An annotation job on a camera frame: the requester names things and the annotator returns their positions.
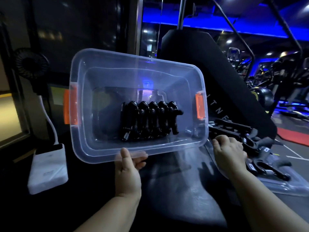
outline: white power bank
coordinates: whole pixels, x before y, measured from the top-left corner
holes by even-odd
[[[36,150],[28,179],[31,195],[62,185],[68,179],[66,151],[63,144]]]

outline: white floor line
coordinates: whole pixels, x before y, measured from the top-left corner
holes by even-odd
[[[300,156],[299,154],[297,154],[295,151],[293,151],[291,148],[288,148],[291,152],[293,152],[294,154],[296,154],[297,156],[299,156],[301,159],[303,159],[302,156]]]
[[[293,158],[293,159],[298,159],[298,160],[308,160],[309,161],[309,159],[304,159],[304,158],[299,158],[299,157],[294,157],[294,156],[287,156],[287,157]]]

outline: hand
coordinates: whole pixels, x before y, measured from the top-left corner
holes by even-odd
[[[141,177],[139,170],[145,167],[142,162],[148,158],[146,152],[139,152],[141,157],[131,158],[130,152],[126,148],[120,151],[121,160],[115,161],[115,187],[116,196],[141,198]]]
[[[213,140],[214,156],[218,166],[230,177],[235,172],[246,171],[247,153],[235,138],[219,135]]]

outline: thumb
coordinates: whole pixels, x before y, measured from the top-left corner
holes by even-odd
[[[120,154],[122,157],[122,167],[124,170],[128,170],[128,169],[133,169],[134,168],[134,164],[130,155],[130,152],[128,151],[127,148],[122,148],[120,150]]]
[[[214,152],[220,152],[221,151],[221,147],[220,144],[217,140],[213,140],[213,147],[214,147]]]

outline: red mat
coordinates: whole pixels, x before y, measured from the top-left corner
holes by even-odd
[[[287,140],[289,142],[294,142],[297,144],[305,145],[309,147],[309,135],[303,134],[287,129],[277,128],[278,129],[278,136],[283,140]]]

